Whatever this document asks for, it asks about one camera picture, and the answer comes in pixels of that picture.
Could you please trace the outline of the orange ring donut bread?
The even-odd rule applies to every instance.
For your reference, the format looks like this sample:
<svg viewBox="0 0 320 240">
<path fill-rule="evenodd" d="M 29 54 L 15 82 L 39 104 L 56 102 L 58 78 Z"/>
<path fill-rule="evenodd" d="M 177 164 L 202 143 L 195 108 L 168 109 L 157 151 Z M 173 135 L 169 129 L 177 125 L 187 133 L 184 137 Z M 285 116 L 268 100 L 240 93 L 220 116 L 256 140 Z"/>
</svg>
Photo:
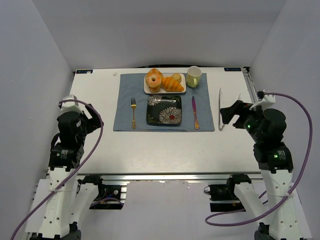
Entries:
<svg viewBox="0 0 320 240">
<path fill-rule="evenodd" d="M 162 85 L 162 77 L 157 73 L 147 74 L 144 81 L 151 93 L 158 92 Z"/>
</svg>

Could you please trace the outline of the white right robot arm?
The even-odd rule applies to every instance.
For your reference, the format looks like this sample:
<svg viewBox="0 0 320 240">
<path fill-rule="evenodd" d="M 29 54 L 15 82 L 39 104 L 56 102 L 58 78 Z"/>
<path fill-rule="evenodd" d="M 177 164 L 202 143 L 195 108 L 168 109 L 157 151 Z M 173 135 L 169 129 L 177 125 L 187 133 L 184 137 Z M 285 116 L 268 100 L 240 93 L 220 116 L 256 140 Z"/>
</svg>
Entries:
<svg viewBox="0 0 320 240">
<path fill-rule="evenodd" d="M 237 115 L 233 126 L 245 129 L 254 141 L 253 154 L 263 178 L 268 206 L 275 210 L 257 220 L 256 240 L 302 240 L 304 238 L 295 213 L 295 201 L 290 192 L 293 160 L 282 141 L 287 128 L 285 115 L 273 108 L 263 110 L 237 100 L 220 109 L 223 124 Z"/>
</svg>

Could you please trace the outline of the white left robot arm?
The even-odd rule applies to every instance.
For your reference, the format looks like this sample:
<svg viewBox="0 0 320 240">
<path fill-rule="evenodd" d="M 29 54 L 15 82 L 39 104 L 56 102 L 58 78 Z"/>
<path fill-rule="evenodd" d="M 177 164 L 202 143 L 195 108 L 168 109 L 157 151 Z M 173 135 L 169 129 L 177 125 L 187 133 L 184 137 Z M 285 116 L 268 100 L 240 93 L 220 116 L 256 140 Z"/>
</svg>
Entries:
<svg viewBox="0 0 320 240">
<path fill-rule="evenodd" d="M 32 240 L 79 240 L 82 237 L 80 225 L 91 203 L 98 196 L 102 183 L 98 175 L 79 180 L 79 197 L 73 198 L 74 184 L 80 168 L 88 160 L 82 158 L 88 134 L 103 130 L 100 114 L 90 103 L 84 106 L 91 117 L 78 106 L 79 100 L 62 100 L 58 103 L 59 132 L 52 138 L 49 156 L 49 194 L 32 211 L 34 214 L 42 205 L 45 213 Z"/>
</svg>

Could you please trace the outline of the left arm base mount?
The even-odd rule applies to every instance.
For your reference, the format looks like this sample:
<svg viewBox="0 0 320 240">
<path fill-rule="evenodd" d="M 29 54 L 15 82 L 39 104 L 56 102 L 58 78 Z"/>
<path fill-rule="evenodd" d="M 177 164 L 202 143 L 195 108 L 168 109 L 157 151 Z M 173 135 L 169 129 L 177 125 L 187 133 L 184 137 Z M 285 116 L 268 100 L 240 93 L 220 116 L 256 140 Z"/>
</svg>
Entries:
<svg viewBox="0 0 320 240">
<path fill-rule="evenodd" d="M 98 194 L 90 205 L 90 210 L 121 210 L 124 198 L 121 197 L 122 186 L 119 184 L 107 184 L 101 175 L 90 174 L 78 179 L 77 194 L 85 184 L 97 186 Z"/>
</svg>

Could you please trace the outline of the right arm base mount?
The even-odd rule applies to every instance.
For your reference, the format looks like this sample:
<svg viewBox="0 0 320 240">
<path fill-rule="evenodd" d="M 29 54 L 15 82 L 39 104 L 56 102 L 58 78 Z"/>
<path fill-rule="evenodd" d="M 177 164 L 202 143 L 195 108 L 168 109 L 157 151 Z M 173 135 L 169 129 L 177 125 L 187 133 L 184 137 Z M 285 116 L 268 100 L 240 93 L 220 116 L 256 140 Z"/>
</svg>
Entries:
<svg viewBox="0 0 320 240">
<path fill-rule="evenodd" d="M 252 181 L 247 174 L 231 174 L 225 184 L 210 184 L 203 189 L 203 192 L 210 196 L 210 211 L 232 212 L 245 211 L 241 201 L 236 197 L 235 186 L 241 183 L 249 183 Z"/>
</svg>

